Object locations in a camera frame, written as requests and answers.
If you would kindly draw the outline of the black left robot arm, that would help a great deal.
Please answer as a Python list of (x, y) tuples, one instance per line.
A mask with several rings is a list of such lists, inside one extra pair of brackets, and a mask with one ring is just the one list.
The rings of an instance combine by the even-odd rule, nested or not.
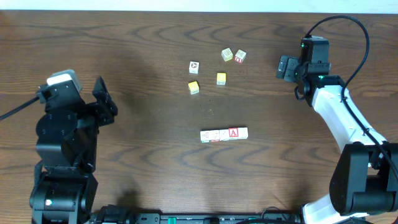
[(32, 223), (85, 223), (98, 186), (93, 173), (99, 128), (114, 123), (118, 108), (101, 77), (92, 103), (84, 102), (71, 80), (42, 85), (36, 95), (45, 115), (36, 125), (41, 160), (29, 200)]

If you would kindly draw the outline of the white block cane picture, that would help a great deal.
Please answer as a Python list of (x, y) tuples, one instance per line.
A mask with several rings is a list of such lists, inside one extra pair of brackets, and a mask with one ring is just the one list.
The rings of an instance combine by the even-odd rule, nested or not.
[(229, 133), (230, 139), (238, 139), (239, 138), (239, 128), (229, 128), (228, 133)]

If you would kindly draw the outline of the green letter L block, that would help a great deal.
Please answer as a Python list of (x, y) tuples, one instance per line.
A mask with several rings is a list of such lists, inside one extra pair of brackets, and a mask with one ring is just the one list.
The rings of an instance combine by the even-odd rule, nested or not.
[(204, 142), (210, 142), (211, 138), (210, 138), (210, 131), (200, 131), (200, 141), (202, 143)]

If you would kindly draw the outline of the white block airplane picture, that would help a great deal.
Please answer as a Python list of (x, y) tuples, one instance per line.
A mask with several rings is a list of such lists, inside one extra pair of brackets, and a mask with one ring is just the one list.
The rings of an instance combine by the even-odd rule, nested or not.
[(238, 134), (239, 134), (238, 139), (247, 139), (249, 136), (248, 128), (247, 127), (238, 128)]

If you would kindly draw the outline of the white block green N side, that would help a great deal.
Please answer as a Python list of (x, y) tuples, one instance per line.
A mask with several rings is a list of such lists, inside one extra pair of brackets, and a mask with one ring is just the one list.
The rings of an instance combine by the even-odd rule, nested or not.
[(220, 129), (220, 141), (228, 141), (229, 140), (229, 129)]

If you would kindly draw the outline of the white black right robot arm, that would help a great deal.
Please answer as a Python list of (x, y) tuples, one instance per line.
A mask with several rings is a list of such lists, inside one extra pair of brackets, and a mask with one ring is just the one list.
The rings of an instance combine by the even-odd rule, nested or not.
[(351, 217), (397, 211), (397, 179), (390, 166), (397, 144), (373, 129), (353, 103), (344, 81), (330, 74), (329, 41), (307, 36), (301, 55), (283, 55), (277, 78), (296, 83), (295, 96), (326, 122), (341, 156), (329, 193), (302, 208), (305, 223), (343, 223)]

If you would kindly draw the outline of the red letter M block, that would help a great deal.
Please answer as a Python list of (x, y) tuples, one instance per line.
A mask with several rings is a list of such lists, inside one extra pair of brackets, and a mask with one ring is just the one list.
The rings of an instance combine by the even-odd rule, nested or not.
[(220, 131), (219, 130), (211, 130), (209, 131), (209, 140), (211, 142), (217, 142), (220, 140)]

